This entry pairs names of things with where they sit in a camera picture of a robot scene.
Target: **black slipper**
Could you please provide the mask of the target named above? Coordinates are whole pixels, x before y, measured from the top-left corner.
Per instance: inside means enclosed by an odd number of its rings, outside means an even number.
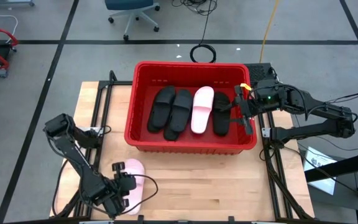
[[[186,129],[192,107],[193,95],[188,90],[179,90],[172,104],[168,125],[164,129],[166,140],[176,140]]]
[[[157,133],[165,126],[168,121],[174,99],[174,86],[167,86],[156,94],[149,120],[147,122],[147,130],[149,132]]]
[[[230,127],[230,109],[222,111],[230,105],[229,97],[221,92],[215,92],[212,105],[212,120],[214,133],[218,136],[225,136]]]

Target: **red plastic basket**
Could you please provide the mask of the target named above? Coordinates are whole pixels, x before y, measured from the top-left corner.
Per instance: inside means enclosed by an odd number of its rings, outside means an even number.
[[[141,62],[136,65],[129,103],[125,140],[140,151],[184,152],[198,154],[238,154],[252,149],[257,136],[247,135],[238,123],[230,124],[226,136],[213,133],[212,116],[203,134],[191,132],[190,123],[176,141],[166,141],[163,130],[157,134],[148,132],[149,119],[154,97],[167,85],[189,90],[193,95],[202,86],[211,86],[215,91],[224,92],[230,100],[235,97],[234,86],[250,84],[247,67],[230,63],[183,63],[183,62]],[[240,117],[240,109],[232,110],[231,118]]]

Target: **table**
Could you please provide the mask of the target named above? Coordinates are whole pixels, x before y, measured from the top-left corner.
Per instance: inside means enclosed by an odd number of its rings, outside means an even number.
[[[98,82],[82,83],[74,115],[78,127],[90,125],[97,91]],[[112,89],[107,119],[112,131],[104,137],[99,171],[106,177],[113,177],[111,164],[114,162],[135,158],[143,163],[146,174],[157,181],[160,190],[154,198],[142,204],[139,215],[144,215],[145,220],[227,221],[228,216],[234,216],[238,221],[274,220],[266,165],[259,159],[262,143],[258,122],[256,147],[236,156],[140,152],[124,140],[130,96],[131,86],[114,86]],[[276,111],[273,117],[276,126],[293,126],[290,114],[286,112]],[[298,149],[295,140],[286,146]],[[299,155],[282,149],[281,156],[289,191],[305,212],[314,216]],[[57,211],[78,189],[79,179],[72,166],[67,164],[57,193]],[[144,198],[154,190],[153,183],[146,180]],[[277,193],[284,217],[283,197],[278,188]],[[108,219],[107,215],[97,211],[92,212],[91,218]],[[117,220],[136,219],[137,215],[117,217]]]

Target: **chair base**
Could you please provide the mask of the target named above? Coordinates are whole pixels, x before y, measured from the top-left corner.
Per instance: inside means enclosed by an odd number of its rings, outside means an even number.
[[[143,12],[143,11],[151,9],[151,8],[154,8],[156,11],[159,11],[160,4],[155,2],[151,6],[143,7],[140,9],[131,9],[131,10],[125,10],[125,11],[113,13],[109,16],[109,22],[110,23],[114,22],[113,17],[129,15],[127,27],[125,28],[124,40],[129,40],[129,35],[128,35],[129,29],[132,27],[134,20],[136,19],[138,21],[140,17],[143,18],[149,24],[154,25],[154,31],[158,32],[160,30],[158,23],[156,23],[154,20],[152,20],[148,15],[146,15]]]

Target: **yellow cable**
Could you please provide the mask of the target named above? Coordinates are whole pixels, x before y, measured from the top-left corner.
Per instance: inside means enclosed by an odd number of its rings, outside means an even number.
[[[265,31],[264,41],[262,42],[262,50],[260,50],[259,63],[262,63],[262,58],[263,58],[263,56],[264,56],[264,48],[265,48],[266,37],[267,37],[267,34],[269,33],[270,25],[272,25],[272,21],[273,21],[273,18],[274,18],[274,14],[276,13],[276,9],[277,9],[278,2],[279,2],[279,1],[280,1],[280,0],[276,0],[276,2],[274,3],[274,8],[273,8],[272,15],[270,16],[270,20],[268,21],[267,29],[266,29],[266,31]]]

